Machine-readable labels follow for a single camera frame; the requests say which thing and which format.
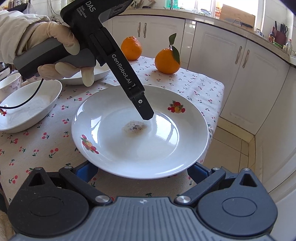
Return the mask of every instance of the gloved hand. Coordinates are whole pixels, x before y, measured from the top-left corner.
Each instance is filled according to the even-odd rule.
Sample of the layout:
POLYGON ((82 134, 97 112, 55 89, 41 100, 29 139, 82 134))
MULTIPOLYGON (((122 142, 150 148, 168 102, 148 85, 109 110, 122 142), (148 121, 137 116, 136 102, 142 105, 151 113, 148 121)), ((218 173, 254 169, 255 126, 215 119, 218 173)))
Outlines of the gloved hand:
MULTIPOLYGON (((79 53, 80 45, 73 33, 68 27, 56 22, 41 23, 27 41, 25 48, 29 50, 50 37, 54 37, 61 42, 70 54, 76 55, 79 53)), ((62 62, 38 67, 38 73, 45 80, 70 78, 79 71, 81 71, 83 83, 86 86, 91 86, 94 82, 94 68, 92 67, 76 68, 69 63, 62 62)))

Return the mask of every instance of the teacup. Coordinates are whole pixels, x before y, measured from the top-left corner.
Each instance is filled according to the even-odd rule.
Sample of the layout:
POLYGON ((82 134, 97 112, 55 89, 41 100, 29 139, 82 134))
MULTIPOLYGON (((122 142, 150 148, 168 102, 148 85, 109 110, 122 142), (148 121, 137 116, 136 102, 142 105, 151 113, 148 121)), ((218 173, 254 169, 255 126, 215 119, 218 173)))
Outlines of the teacup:
POLYGON ((20 73, 12 74, 0 81, 0 103, 11 93, 22 86, 22 76, 20 73))

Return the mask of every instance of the black cable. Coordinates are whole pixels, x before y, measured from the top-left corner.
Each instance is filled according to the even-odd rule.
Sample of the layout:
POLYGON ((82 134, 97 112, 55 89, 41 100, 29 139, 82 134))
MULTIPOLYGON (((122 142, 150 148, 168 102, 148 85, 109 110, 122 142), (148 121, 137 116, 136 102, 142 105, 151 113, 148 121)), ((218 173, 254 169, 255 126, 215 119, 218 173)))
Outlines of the black cable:
POLYGON ((40 82, 39 86, 37 87, 36 91, 34 92, 34 94, 33 94, 29 99, 27 99, 25 102, 23 102, 23 103, 21 103, 21 104, 19 104, 19 105, 17 105, 17 106, 13 106, 13 107, 4 107, 4 106, 0 106, 0 108, 1 108, 1 109, 5 109, 5 110, 16 109, 16 108, 21 107, 21 106, 23 106, 24 104, 28 103, 28 102, 29 102, 29 101, 30 101, 30 100, 31 100, 31 99, 37 94, 37 92, 38 92, 38 90, 40 89, 40 87, 41 87, 43 81, 44 81, 44 79, 41 80, 41 82, 40 82))

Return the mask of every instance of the screw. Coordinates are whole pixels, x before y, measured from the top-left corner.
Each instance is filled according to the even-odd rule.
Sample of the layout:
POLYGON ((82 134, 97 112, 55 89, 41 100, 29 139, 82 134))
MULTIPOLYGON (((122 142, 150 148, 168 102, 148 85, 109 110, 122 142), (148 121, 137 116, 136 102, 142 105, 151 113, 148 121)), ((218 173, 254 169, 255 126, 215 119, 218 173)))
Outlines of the screw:
POLYGON ((100 195, 100 196, 96 196, 95 200, 99 203, 105 203, 105 202, 109 202, 110 198, 106 195, 100 195))
POLYGON ((176 201, 178 203, 189 203, 191 201, 191 198, 188 196, 179 196, 176 198, 176 201))

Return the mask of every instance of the cherry print tablecloth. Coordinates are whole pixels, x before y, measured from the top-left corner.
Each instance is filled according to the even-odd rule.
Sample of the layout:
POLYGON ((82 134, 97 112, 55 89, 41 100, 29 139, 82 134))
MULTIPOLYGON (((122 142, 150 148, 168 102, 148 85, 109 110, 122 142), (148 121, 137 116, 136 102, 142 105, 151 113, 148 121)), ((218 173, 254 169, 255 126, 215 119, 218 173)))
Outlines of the cherry print tablecloth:
MULTIPOLYGON (((223 98, 222 83, 185 69, 180 69, 172 75, 162 74, 155 68, 154 59, 146 57, 132 61, 131 65, 143 84, 172 90, 195 104, 207 121, 210 141, 212 140, 223 98)), ((83 100, 112 85, 118 85, 118 82, 110 73, 91 87, 63 86, 57 104, 38 124, 16 134, 0 133, 1 184, 9 202, 34 167, 41 166, 47 172, 54 172, 66 165, 75 167, 86 160, 71 137, 72 117, 83 100)), ((203 162, 204 156, 199 160, 200 163, 203 162)), ((116 196, 174 198, 191 188, 194 182, 187 171, 163 179, 133 180, 99 170, 90 184, 112 198, 116 196)))

